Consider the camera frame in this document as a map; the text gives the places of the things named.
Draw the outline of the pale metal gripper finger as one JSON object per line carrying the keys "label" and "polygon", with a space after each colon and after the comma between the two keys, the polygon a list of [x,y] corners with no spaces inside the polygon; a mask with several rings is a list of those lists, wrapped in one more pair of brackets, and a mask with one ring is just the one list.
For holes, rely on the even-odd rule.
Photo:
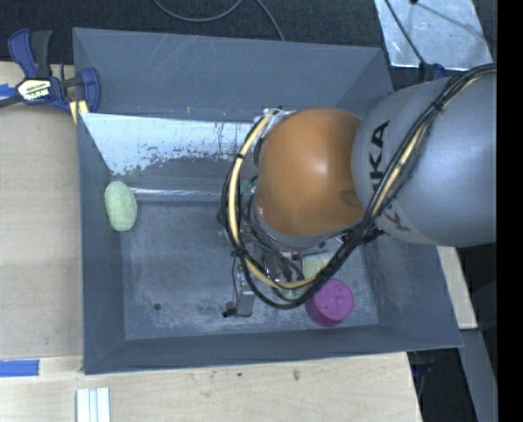
{"label": "pale metal gripper finger", "polygon": [[251,317],[255,300],[256,296],[253,291],[239,291],[237,295],[237,315],[239,317]]}

